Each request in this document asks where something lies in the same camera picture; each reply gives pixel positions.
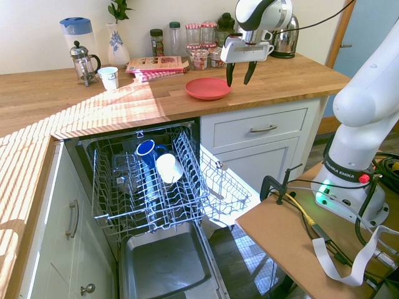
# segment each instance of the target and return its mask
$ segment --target red checkered lid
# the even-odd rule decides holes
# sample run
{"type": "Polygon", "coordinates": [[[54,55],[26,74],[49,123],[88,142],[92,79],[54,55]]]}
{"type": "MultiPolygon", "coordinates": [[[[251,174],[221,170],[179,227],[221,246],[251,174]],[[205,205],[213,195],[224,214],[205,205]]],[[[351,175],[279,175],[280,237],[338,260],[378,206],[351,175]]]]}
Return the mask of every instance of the red checkered lid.
{"type": "Polygon", "coordinates": [[[201,45],[186,45],[186,48],[195,50],[195,49],[200,49],[201,45]]]}
{"type": "Polygon", "coordinates": [[[201,26],[202,26],[202,27],[209,27],[209,28],[212,28],[212,27],[217,27],[217,26],[218,26],[218,23],[215,23],[215,22],[204,22],[204,23],[202,23],[201,26]]]}
{"type": "Polygon", "coordinates": [[[216,48],[218,45],[215,43],[215,44],[202,44],[201,46],[204,48],[216,48]]]}
{"type": "Polygon", "coordinates": [[[198,29],[198,28],[201,28],[201,24],[189,23],[189,24],[186,24],[186,28],[187,29],[198,29]]]}

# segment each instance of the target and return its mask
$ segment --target green leaves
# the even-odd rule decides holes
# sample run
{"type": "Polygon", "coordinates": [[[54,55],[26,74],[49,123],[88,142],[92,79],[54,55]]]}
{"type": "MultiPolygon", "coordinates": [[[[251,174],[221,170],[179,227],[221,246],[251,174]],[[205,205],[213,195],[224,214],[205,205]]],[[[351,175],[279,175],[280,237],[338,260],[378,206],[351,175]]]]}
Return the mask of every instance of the green leaves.
{"type": "Polygon", "coordinates": [[[115,7],[113,3],[108,6],[108,12],[115,17],[116,23],[119,20],[127,20],[129,17],[126,15],[126,11],[134,11],[127,7],[126,0],[111,0],[112,2],[116,3],[118,7],[115,7]]]}

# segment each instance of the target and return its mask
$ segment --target pink plate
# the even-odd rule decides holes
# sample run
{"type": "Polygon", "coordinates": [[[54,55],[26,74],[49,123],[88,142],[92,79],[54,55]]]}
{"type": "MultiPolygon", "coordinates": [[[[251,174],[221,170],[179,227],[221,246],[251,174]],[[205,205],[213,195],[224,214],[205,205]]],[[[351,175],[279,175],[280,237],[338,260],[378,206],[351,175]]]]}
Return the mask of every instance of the pink plate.
{"type": "Polygon", "coordinates": [[[199,78],[188,82],[186,91],[201,100],[217,100],[225,97],[231,91],[231,87],[220,78],[199,78]]]}

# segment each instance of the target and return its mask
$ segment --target blue mug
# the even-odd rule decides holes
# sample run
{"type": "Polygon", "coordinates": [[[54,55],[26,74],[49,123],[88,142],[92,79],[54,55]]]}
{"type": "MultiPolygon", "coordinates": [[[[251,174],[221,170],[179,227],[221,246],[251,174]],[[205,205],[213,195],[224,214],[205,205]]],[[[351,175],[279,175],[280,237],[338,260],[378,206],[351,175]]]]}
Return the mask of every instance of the blue mug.
{"type": "Polygon", "coordinates": [[[165,145],[155,145],[155,141],[146,140],[140,143],[136,149],[136,155],[142,157],[145,164],[148,165],[150,169],[155,168],[155,161],[159,156],[169,153],[165,145]]]}

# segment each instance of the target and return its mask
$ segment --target book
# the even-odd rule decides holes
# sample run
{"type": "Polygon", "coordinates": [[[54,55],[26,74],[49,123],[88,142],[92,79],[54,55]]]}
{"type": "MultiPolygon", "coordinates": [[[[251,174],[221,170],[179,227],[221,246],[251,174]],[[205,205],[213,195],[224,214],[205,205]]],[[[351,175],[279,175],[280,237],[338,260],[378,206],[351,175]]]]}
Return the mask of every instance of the book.
{"type": "Polygon", "coordinates": [[[162,56],[133,58],[126,68],[126,73],[183,71],[180,56],[162,56]]]}
{"type": "Polygon", "coordinates": [[[174,71],[164,71],[164,72],[137,72],[135,73],[136,78],[140,82],[149,82],[149,81],[154,81],[158,80],[161,78],[169,78],[169,77],[174,77],[174,76],[179,76],[183,75],[182,70],[174,70],[174,71]]]}

